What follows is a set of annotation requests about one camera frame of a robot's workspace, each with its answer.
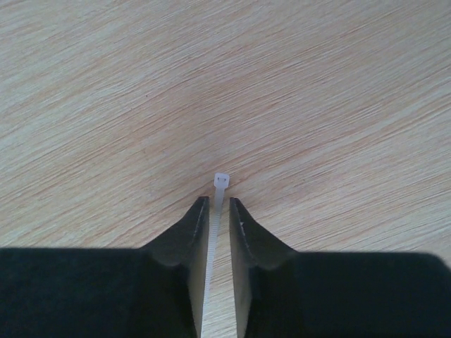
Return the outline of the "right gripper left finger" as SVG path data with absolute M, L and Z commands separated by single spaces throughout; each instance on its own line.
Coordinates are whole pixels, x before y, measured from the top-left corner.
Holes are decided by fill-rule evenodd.
M 205 300 L 209 198 L 140 251 L 140 332 L 144 337 L 199 337 Z

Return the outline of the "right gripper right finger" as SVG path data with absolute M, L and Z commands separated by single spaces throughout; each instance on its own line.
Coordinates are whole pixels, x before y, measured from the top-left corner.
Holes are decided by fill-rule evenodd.
M 296 251 L 260 225 L 238 198 L 230 198 L 230 252 L 238 337 L 256 337 L 281 299 L 277 273 Z

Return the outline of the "white zip tie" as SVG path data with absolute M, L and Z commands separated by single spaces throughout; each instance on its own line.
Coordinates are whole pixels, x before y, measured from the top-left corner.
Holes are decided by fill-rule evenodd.
M 209 236 L 208 236 L 208 247 L 207 247 L 207 257 L 206 257 L 206 270 L 205 270 L 205 284 L 204 284 L 204 300 L 202 307 L 202 314 L 206 315 L 209 296 L 210 296 L 210 284 L 213 275 L 213 265 L 214 256 L 216 253 L 216 244 L 218 240 L 218 233 L 221 224 L 221 215 L 223 209 L 223 201 L 225 196 L 225 191 L 229 187 L 230 176 L 226 173 L 216 173 L 214 175 L 214 207 L 213 212 L 210 215 L 209 223 Z

